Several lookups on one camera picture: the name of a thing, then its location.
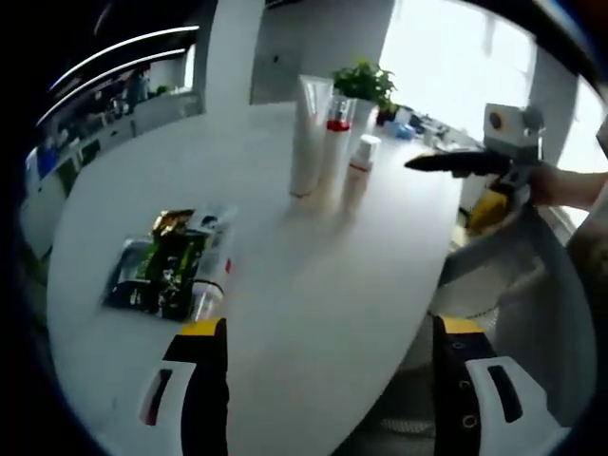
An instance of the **window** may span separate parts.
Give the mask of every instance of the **window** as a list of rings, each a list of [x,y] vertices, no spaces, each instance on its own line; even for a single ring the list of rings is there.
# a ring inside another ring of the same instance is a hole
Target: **window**
[[[527,104],[529,33],[452,0],[397,0],[380,65],[395,73],[393,101],[483,138],[486,103]]]
[[[185,64],[183,69],[183,86],[192,88],[194,86],[194,55],[196,45],[192,45],[186,52]]]

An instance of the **potted plant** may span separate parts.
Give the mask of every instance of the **potted plant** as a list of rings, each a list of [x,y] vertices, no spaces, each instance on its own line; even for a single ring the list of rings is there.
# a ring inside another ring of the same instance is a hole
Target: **potted plant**
[[[392,122],[395,120],[399,105],[391,102],[390,100],[383,101],[378,105],[378,116],[376,117],[376,124],[382,126],[385,122]]]
[[[169,87],[167,87],[166,85],[159,85],[159,87],[156,89],[156,96],[160,97],[163,93],[166,93],[169,91]]]
[[[355,67],[342,68],[333,73],[334,89],[345,97],[357,100],[352,119],[354,124],[366,124],[378,107],[392,105],[390,94],[395,85],[391,76],[392,72],[365,59],[359,60]]]

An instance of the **oval table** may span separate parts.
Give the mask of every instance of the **oval table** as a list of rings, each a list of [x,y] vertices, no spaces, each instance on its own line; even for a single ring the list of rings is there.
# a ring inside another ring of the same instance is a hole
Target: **oval table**
[[[384,139],[354,216],[298,208],[287,192],[294,118],[293,104],[252,106],[230,123],[189,118],[121,144],[79,175],[52,250],[48,326],[66,399],[112,454],[173,451],[127,431],[123,415],[180,325],[99,305],[124,239],[146,233],[160,210],[238,207],[223,303],[230,454],[330,454],[408,351],[442,271],[461,184],[405,169],[423,146]]]

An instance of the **human hand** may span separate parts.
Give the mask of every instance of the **human hand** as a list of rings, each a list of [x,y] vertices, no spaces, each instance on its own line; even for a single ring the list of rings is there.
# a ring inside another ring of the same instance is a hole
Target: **human hand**
[[[528,181],[530,200],[539,206],[556,206],[561,204],[563,196],[564,172],[549,164],[537,166]]]

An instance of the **white wall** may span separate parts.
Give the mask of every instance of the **white wall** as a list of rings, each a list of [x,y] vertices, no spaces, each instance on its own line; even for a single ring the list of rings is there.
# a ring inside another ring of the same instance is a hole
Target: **white wall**
[[[542,109],[546,129],[544,159],[557,164],[568,137],[577,100],[578,78],[555,57],[537,49],[530,103]]]
[[[305,0],[265,10],[256,43],[254,103],[291,100],[300,73],[332,77],[361,57],[377,63],[393,5],[394,0]]]
[[[197,25],[196,51],[194,55],[194,81],[193,88],[201,99],[202,111],[205,110],[205,91],[207,82],[207,58],[209,56],[209,41],[211,28],[216,14],[217,0],[206,0],[185,22],[186,26]]]
[[[304,73],[331,77],[333,71],[353,66],[360,57],[375,63],[380,61],[394,0],[304,3],[313,9],[309,16],[313,20],[306,30]]]
[[[238,115],[249,104],[264,0],[218,0],[206,68],[206,112]]]

